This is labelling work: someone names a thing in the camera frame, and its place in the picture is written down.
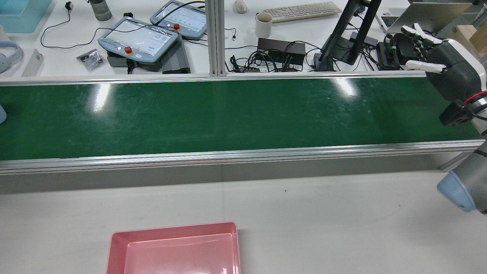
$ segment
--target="water bottle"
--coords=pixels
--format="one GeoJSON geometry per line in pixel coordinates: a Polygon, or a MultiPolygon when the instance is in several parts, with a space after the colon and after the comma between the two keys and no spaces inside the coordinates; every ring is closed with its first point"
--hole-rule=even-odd
{"type": "Polygon", "coordinates": [[[7,119],[7,113],[0,105],[0,124],[3,123],[7,119]]]}
{"type": "Polygon", "coordinates": [[[94,16],[98,21],[106,21],[112,18],[112,13],[105,0],[90,0],[94,16]]]}

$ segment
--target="keyboard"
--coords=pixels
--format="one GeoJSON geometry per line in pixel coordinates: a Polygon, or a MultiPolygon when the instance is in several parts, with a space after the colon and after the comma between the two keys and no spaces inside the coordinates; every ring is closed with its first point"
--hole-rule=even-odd
{"type": "Polygon", "coordinates": [[[272,15],[274,23],[295,21],[313,17],[334,15],[341,12],[341,9],[333,2],[321,2],[298,6],[264,9],[263,12],[272,15]]]}
{"type": "Polygon", "coordinates": [[[391,27],[394,22],[397,21],[397,19],[399,18],[399,16],[381,16],[382,18],[382,21],[384,21],[384,23],[386,24],[386,27],[391,27]]]}

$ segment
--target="coffee mug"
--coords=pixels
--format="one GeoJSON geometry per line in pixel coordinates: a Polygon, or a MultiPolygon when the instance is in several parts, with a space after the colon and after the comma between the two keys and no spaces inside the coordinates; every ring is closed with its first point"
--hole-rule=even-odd
{"type": "Polygon", "coordinates": [[[272,15],[261,12],[255,15],[255,35],[259,38],[267,38],[271,35],[272,15]]]}

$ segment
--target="black power brick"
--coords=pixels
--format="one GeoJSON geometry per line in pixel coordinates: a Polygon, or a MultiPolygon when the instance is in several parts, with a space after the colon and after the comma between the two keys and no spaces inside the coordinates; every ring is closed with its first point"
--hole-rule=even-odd
{"type": "Polygon", "coordinates": [[[293,65],[303,65],[306,49],[304,43],[290,42],[283,40],[273,40],[259,38],[257,50],[266,51],[272,60],[265,54],[256,54],[255,59],[267,62],[283,63],[288,62],[293,65]]]}

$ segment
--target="power adapter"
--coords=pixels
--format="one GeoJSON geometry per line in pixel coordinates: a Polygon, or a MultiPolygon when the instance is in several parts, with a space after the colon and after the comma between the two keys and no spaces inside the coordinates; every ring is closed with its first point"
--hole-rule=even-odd
{"type": "Polygon", "coordinates": [[[71,3],[71,1],[66,2],[66,4],[64,4],[64,7],[65,7],[65,8],[66,8],[68,11],[70,11],[70,10],[72,10],[72,9],[73,9],[73,3],[71,3]]]}

